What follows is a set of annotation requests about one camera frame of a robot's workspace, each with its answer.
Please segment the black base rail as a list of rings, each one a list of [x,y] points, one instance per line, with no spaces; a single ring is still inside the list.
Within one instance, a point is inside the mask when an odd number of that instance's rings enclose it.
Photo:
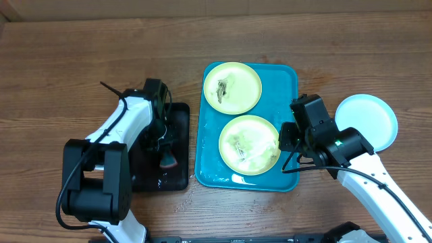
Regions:
[[[277,237],[251,237],[251,238],[180,238],[176,237],[152,237],[146,243],[319,243],[323,234],[297,234],[295,236]]]

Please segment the teal plastic tray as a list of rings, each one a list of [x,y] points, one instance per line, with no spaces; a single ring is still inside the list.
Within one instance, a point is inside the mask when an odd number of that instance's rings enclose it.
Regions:
[[[284,122],[294,120],[290,111],[292,99],[298,97],[298,77],[289,66],[249,63],[259,75],[263,92],[257,105],[247,114],[257,115],[279,130]],[[289,152],[283,152],[277,163],[261,175],[241,175],[230,169],[219,152],[219,136],[223,127],[234,118],[216,111],[202,94],[198,116],[195,177],[204,186],[241,190],[289,192],[300,179],[298,173],[281,172]]]

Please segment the black plastic tray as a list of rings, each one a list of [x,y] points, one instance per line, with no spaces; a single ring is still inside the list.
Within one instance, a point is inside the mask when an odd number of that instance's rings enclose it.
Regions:
[[[135,192],[176,191],[188,186],[190,108],[185,103],[165,107],[168,115],[164,120],[175,125],[178,133],[171,149],[178,165],[170,169],[160,168],[162,153],[141,148],[143,131],[129,151],[132,190]]]

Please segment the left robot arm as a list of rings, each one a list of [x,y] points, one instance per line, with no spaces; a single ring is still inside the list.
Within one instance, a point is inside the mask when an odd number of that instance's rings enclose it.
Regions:
[[[111,91],[119,97],[111,116],[85,139],[64,146],[55,216],[67,230],[98,229],[108,242],[145,242],[147,230],[130,208],[129,152],[137,144],[162,161],[177,163],[167,123],[172,97],[161,80],[152,78],[141,89]]]

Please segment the green orange scrub sponge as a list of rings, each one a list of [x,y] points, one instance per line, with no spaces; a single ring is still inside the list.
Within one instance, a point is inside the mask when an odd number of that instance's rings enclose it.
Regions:
[[[175,158],[170,146],[164,146],[161,149],[161,153],[161,161],[159,163],[160,168],[170,169],[178,165],[177,159]]]

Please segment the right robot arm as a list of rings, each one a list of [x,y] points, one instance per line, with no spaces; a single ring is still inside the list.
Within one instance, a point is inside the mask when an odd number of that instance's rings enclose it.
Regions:
[[[281,151],[311,159],[303,171],[327,170],[362,203],[391,242],[431,241],[431,222],[394,182],[357,129],[339,130],[317,94],[294,99],[290,109],[294,120],[281,126]]]

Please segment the light blue plate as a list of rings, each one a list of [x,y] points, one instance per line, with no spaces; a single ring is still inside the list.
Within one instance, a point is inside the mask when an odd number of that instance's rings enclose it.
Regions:
[[[374,151],[390,147],[398,135],[398,121],[392,108],[370,94],[355,94],[344,99],[335,112],[339,130],[357,129]]]

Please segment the yellow-green plate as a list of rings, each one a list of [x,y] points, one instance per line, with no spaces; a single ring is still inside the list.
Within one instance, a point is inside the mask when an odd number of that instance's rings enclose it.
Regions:
[[[203,92],[216,111],[239,115],[251,110],[262,94],[262,82],[249,65],[225,62],[216,65],[204,79]]]
[[[233,171],[257,176],[269,171],[278,161],[279,133],[266,119],[241,115],[229,121],[219,136],[219,153]]]

